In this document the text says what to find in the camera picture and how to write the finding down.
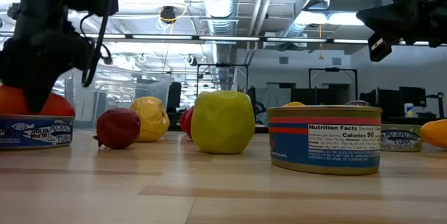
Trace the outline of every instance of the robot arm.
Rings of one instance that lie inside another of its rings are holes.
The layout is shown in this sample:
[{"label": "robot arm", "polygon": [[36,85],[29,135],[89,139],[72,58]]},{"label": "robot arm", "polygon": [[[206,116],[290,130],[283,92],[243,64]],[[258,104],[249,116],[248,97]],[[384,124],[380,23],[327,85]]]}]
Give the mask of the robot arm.
[{"label": "robot arm", "polygon": [[447,0],[393,0],[393,4],[361,10],[357,18],[374,30],[368,40],[371,61],[388,56],[391,46],[426,41],[438,47],[447,41]]},{"label": "robot arm", "polygon": [[[97,42],[75,32],[67,20],[68,9],[103,17]],[[82,70],[82,84],[93,80],[101,55],[109,15],[118,0],[20,0],[14,14],[14,36],[0,52],[0,80],[22,89],[28,108],[40,112],[57,78],[66,71]]]}]

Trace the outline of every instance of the ceiling light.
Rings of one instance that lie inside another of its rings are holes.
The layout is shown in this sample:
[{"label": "ceiling light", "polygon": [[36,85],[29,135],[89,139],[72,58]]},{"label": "ceiling light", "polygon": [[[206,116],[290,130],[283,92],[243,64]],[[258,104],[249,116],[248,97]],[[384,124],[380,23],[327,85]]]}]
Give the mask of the ceiling light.
[{"label": "ceiling light", "polygon": [[[404,41],[399,42],[399,45],[406,45]],[[415,46],[428,46],[428,42],[415,42],[413,45]]]},{"label": "ceiling light", "polygon": [[323,13],[302,11],[296,18],[296,24],[325,24],[328,18]]},{"label": "ceiling light", "polygon": [[11,37],[11,36],[14,36],[14,32],[7,32],[7,31],[5,31],[5,32],[0,32],[0,36],[3,36],[3,37]]},{"label": "ceiling light", "polygon": [[192,40],[192,36],[173,36],[173,35],[132,35],[134,39],[154,39],[154,40]]},{"label": "ceiling light", "polygon": [[333,25],[365,25],[357,18],[355,12],[337,12],[329,15],[328,24]]},{"label": "ceiling light", "polygon": [[326,43],[327,41],[320,38],[267,38],[267,42],[276,43]]},{"label": "ceiling light", "polygon": [[368,40],[356,40],[356,39],[334,39],[334,43],[347,43],[347,44],[368,44]]},{"label": "ceiling light", "polygon": [[259,41],[255,36],[199,36],[199,40]]},{"label": "ceiling light", "polygon": [[[87,37],[90,38],[98,38],[99,35],[98,34],[86,34]],[[126,35],[123,34],[105,34],[104,38],[109,38],[109,39],[125,39]]]}]

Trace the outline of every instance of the dark red apple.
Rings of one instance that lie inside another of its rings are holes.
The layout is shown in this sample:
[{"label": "dark red apple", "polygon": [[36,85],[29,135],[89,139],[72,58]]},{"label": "dark red apple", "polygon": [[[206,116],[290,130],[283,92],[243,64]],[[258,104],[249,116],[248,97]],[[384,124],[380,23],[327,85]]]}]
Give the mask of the dark red apple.
[{"label": "dark red apple", "polygon": [[138,140],[140,127],[140,117],[133,110],[111,109],[98,118],[94,139],[98,140],[98,147],[104,144],[112,149],[123,149]]}]

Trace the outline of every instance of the computer monitor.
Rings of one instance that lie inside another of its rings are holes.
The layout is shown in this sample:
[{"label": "computer monitor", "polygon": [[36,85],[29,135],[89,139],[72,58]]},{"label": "computer monitor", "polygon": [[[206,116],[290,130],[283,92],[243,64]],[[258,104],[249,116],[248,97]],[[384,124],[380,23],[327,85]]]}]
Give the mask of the computer monitor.
[{"label": "computer monitor", "polygon": [[400,91],[377,88],[377,103],[382,108],[382,118],[403,117],[404,104],[400,100]]},{"label": "computer monitor", "polygon": [[400,87],[400,99],[403,103],[412,103],[414,106],[426,107],[427,95],[425,88]]},{"label": "computer monitor", "polygon": [[166,107],[179,108],[181,93],[182,93],[182,84],[180,84],[179,82],[173,82],[169,86],[168,106]]},{"label": "computer monitor", "polygon": [[377,105],[376,102],[377,92],[376,90],[373,90],[368,93],[361,93],[360,94],[360,100],[368,102],[371,106]]}]

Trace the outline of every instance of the wooden table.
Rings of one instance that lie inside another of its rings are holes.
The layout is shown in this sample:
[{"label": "wooden table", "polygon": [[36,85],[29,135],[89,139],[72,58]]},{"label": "wooden table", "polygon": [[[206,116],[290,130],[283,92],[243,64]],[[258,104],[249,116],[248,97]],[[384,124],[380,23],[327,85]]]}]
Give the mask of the wooden table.
[{"label": "wooden table", "polygon": [[447,151],[382,153],[379,174],[270,164],[267,135],[240,155],[202,154],[182,133],[125,150],[0,152],[2,224],[447,223]]}]

